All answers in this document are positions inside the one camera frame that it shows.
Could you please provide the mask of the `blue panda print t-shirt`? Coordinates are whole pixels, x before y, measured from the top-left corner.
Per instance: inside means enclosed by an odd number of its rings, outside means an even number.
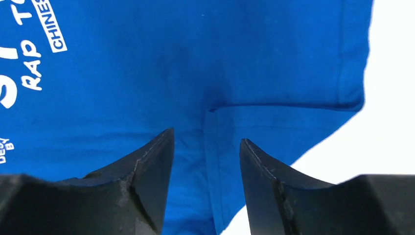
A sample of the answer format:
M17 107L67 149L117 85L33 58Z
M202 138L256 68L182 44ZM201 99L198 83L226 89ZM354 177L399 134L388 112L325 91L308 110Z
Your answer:
M163 233L245 205L242 139L287 165L364 104L370 0L3 0L0 171L57 181L167 128Z

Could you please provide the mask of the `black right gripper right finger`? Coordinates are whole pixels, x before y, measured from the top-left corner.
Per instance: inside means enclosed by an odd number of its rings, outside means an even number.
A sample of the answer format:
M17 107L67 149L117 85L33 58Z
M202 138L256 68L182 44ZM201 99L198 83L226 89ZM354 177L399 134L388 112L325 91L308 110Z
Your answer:
M310 177L249 139L240 168L253 235L412 235L415 177L364 174L340 184Z

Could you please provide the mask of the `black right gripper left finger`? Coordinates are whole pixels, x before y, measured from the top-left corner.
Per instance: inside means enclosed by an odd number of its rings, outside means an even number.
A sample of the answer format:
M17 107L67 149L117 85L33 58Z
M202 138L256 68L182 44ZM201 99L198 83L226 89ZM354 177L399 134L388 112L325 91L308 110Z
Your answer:
M3 235L159 235L174 157L166 129L140 149L83 178L0 177Z

